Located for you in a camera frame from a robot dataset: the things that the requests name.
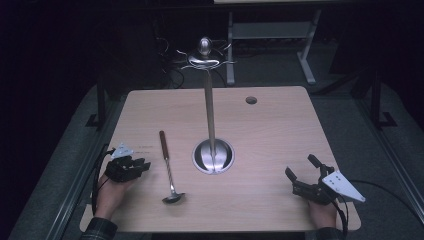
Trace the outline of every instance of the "hand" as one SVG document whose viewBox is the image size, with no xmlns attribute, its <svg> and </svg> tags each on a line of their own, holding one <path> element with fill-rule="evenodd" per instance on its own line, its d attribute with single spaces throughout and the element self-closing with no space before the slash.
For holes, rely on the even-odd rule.
<svg viewBox="0 0 424 240">
<path fill-rule="evenodd" d="M 337 210 L 333 204 L 324 206 L 312 201 L 308 201 L 308 204 L 309 214 L 317 229 L 324 227 L 336 228 Z"/>
<path fill-rule="evenodd" d="M 99 193 L 97 196 L 97 209 L 94 217 L 111 220 L 116 208 L 124 199 L 125 192 L 135 183 L 136 179 L 118 183 L 109 179 L 104 174 L 98 182 Z"/>
</svg>

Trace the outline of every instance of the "metal spoon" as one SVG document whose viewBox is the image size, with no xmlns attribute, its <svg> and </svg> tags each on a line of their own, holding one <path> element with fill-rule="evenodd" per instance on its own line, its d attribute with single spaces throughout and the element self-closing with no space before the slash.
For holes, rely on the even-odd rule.
<svg viewBox="0 0 424 240">
<path fill-rule="evenodd" d="M 162 202 L 167 204 L 175 203 L 178 202 L 185 193 L 177 193 L 175 191 L 174 182 L 172 181 L 171 168 L 169 167 L 169 154 L 168 147 L 166 146 L 165 132 L 160 131 L 159 136 L 160 143 L 162 145 L 163 158 L 165 159 L 166 169 L 168 170 L 169 184 L 171 185 L 171 196 L 162 199 Z"/>
</svg>

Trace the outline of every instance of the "plaid sleeve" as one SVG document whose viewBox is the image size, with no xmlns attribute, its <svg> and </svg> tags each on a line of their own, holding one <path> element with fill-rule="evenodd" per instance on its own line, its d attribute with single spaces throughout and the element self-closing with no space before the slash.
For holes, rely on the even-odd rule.
<svg viewBox="0 0 424 240">
<path fill-rule="evenodd" d="M 111 240 L 115 236 L 118 226 L 103 218 L 92 218 L 87 230 L 81 235 L 80 240 Z"/>
</svg>

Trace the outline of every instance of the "metal pole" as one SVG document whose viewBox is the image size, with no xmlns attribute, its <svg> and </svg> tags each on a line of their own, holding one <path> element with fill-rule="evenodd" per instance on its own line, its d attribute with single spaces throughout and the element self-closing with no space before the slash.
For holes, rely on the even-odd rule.
<svg viewBox="0 0 424 240">
<path fill-rule="evenodd" d="M 208 118 L 209 142 L 211 147 L 212 164 L 213 164 L 213 170 L 215 172 L 216 148 L 215 148 L 215 123 L 214 123 L 214 115 L 213 115 L 212 77 L 209 70 L 206 70 L 206 74 L 207 74 L 205 78 L 206 114 Z"/>
</svg>

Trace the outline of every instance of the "table surface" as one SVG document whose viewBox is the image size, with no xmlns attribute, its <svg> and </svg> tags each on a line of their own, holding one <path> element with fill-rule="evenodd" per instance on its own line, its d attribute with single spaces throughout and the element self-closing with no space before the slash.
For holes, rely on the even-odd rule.
<svg viewBox="0 0 424 240">
<path fill-rule="evenodd" d="M 257 103 L 246 103 L 246 97 Z M 235 151 L 233 166 L 207 175 L 193 165 L 192 153 L 208 138 L 203 89 L 133 91 L 128 95 L 110 142 L 135 150 L 133 159 L 151 162 L 129 190 L 113 221 L 124 232 L 262 232 L 314 229 L 306 202 L 292 194 L 284 170 L 317 183 L 314 154 L 338 169 L 318 117 L 303 87 L 213 89 L 216 137 Z M 165 205 L 170 195 L 159 131 L 163 130 L 177 192 L 186 196 Z M 110 157 L 107 156 L 102 171 Z M 92 217 L 87 206 L 80 223 Z M 349 229 L 360 227 L 349 204 Z"/>
</svg>

